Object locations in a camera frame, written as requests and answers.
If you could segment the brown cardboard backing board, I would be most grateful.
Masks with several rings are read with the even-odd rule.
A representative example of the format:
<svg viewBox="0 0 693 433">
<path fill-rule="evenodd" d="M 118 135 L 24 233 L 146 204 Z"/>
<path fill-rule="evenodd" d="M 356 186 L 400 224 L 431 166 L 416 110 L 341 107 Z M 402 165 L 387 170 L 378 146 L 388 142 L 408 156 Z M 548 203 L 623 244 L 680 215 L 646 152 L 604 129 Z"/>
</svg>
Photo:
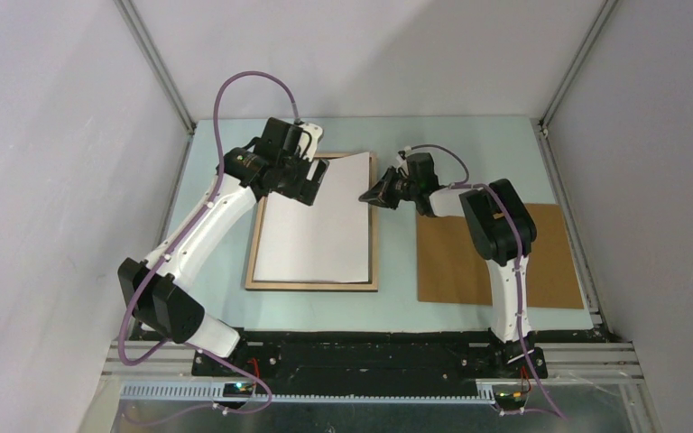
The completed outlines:
<svg viewBox="0 0 693 433">
<path fill-rule="evenodd" d="M 583 297 L 558 205 L 526 206 L 536 227 L 526 273 L 530 308 L 582 309 Z M 418 300 L 490 306 L 485 260 L 476 252 L 466 220 L 458 216 L 416 217 Z"/>
</svg>

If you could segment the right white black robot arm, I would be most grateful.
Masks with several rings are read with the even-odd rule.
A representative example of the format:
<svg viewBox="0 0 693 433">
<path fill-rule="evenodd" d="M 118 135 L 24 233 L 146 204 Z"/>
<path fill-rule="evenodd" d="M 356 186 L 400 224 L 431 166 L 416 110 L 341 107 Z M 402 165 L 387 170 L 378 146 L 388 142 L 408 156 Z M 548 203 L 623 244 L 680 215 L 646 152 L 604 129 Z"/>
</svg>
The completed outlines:
<svg viewBox="0 0 693 433">
<path fill-rule="evenodd" d="M 400 165 L 390 167 L 359 200 L 396 209 L 412 202 L 423 217 L 463 217 L 490 278 L 494 325 L 488 363 L 494 373 L 511 377 L 534 351 L 527 340 L 526 273 L 536 225 L 508 179 L 489 184 L 442 185 L 428 152 L 401 151 Z"/>
</svg>

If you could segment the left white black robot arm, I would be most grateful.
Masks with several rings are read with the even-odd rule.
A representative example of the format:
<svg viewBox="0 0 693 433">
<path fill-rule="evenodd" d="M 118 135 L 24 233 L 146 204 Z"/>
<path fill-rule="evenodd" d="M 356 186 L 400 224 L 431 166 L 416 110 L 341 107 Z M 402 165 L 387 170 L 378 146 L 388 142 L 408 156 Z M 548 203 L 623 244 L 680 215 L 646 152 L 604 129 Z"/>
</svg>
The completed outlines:
<svg viewBox="0 0 693 433">
<path fill-rule="evenodd" d="M 316 124 L 271 117 L 249 144 L 221 152 L 208 190 L 178 228 L 141 261 L 127 258 L 119 266 L 125 319 L 209 351 L 227 375 L 244 372 L 249 352 L 238 344 L 239 332 L 213 318 L 189 291 L 219 242 L 261 199 L 274 193 L 314 203 L 328 169 L 315 156 L 322 137 Z"/>
</svg>

